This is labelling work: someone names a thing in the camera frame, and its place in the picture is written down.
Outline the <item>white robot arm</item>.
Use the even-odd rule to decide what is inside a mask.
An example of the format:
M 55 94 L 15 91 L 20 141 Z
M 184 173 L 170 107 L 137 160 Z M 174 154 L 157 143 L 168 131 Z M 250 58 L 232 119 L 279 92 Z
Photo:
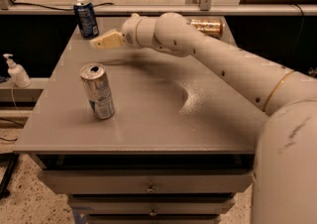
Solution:
M 317 79 L 209 37 L 183 16 L 132 15 L 90 42 L 193 56 L 265 112 L 256 146 L 251 224 L 317 224 Z

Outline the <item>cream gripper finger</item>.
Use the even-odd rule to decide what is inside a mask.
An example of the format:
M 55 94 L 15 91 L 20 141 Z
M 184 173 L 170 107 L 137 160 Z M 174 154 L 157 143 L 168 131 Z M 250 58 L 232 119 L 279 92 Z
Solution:
M 89 44 L 92 48 L 98 50 L 115 49 L 121 47 L 124 44 L 124 41 L 122 34 L 116 29 L 113 29 L 90 40 Z

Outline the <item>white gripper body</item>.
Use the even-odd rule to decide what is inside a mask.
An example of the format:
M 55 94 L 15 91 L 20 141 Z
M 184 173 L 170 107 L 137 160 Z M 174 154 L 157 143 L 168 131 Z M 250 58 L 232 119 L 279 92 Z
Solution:
M 143 18 L 137 14 L 133 13 L 130 18 L 128 18 L 121 27 L 121 33 L 124 42 L 133 48 L 140 49 L 142 46 L 138 42 L 137 32 L 140 23 Z

